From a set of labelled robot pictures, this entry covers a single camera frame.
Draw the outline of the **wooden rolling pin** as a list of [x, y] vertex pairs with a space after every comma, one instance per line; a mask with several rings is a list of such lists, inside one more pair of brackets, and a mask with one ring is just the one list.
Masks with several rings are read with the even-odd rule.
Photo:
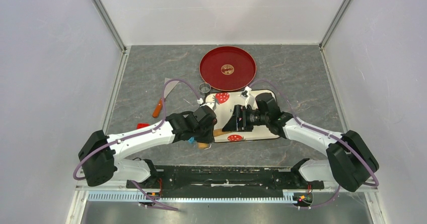
[[210, 132], [205, 133], [202, 136], [196, 138], [197, 148], [198, 149], [208, 149], [211, 147], [211, 144], [215, 141], [215, 137], [228, 134], [229, 132], [222, 131], [222, 129], [214, 129]]

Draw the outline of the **white strawberry print tray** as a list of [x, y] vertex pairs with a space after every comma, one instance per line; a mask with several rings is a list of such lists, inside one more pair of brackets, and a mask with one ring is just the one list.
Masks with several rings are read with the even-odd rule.
[[279, 138], [278, 135], [272, 134], [266, 126], [254, 126], [250, 132], [222, 133], [222, 128], [232, 117], [234, 106], [245, 104], [245, 99], [241, 97], [241, 92], [210, 93], [206, 96], [205, 102], [216, 103], [214, 112], [217, 116], [217, 123], [213, 128], [215, 143]]

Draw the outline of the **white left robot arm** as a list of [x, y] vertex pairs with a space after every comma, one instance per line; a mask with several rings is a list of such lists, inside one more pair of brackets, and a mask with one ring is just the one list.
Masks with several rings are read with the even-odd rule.
[[203, 104], [194, 112], [173, 113], [164, 120], [137, 130], [106, 135], [93, 132], [80, 152], [77, 170], [82, 170], [87, 185], [95, 187], [110, 180], [133, 180], [152, 188], [158, 174], [150, 160], [132, 161], [128, 156], [149, 148], [190, 140], [212, 143], [217, 123], [213, 103]]

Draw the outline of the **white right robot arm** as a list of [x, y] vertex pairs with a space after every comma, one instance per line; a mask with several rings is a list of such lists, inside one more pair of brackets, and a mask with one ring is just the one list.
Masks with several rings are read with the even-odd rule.
[[256, 97], [244, 91], [244, 105], [235, 105], [223, 132], [251, 132], [255, 126], [266, 126], [274, 135], [298, 141], [327, 157], [327, 161], [302, 160], [293, 167], [291, 182], [303, 188], [312, 181], [335, 181], [347, 191], [362, 185], [379, 186], [375, 172], [379, 163], [359, 133], [319, 128], [295, 115], [281, 111], [271, 93]]

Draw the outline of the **round red lacquer tray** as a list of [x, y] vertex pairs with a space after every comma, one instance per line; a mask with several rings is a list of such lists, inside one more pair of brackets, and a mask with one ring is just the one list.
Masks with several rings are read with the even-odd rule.
[[210, 50], [199, 64], [201, 78], [220, 91], [237, 91], [249, 85], [256, 76], [254, 58], [242, 48], [220, 46]]

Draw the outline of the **red toy brick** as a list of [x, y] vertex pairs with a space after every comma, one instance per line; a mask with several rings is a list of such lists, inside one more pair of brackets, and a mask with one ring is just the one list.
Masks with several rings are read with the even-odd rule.
[[141, 128], [145, 128], [145, 127], [148, 127], [148, 126], [150, 126], [150, 124], [147, 124], [147, 123], [138, 123], [137, 126], [136, 126], [136, 128], [137, 129], [141, 129]]

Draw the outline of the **wooden handled metal scraper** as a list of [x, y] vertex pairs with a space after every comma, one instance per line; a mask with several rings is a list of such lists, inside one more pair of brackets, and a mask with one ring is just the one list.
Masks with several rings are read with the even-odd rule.
[[160, 116], [160, 112], [163, 109], [164, 101], [165, 101], [166, 97], [171, 93], [171, 91], [177, 86], [178, 83], [179, 83], [179, 81], [173, 81], [170, 78], [165, 78], [164, 89], [162, 91], [162, 97], [159, 100], [159, 102], [157, 103], [157, 105], [156, 105], [156, 107], [152, 113], [153, 118], [158, 118]]

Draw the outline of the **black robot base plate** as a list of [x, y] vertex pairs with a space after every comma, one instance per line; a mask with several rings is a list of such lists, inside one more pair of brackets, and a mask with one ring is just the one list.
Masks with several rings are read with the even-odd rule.
[[308, 182], [290, 167], [157, 165], [156, 181], [143, 190], [160, 189], [165, 198], [282, 197], [283, 190], [322, 190], [322, 181]]

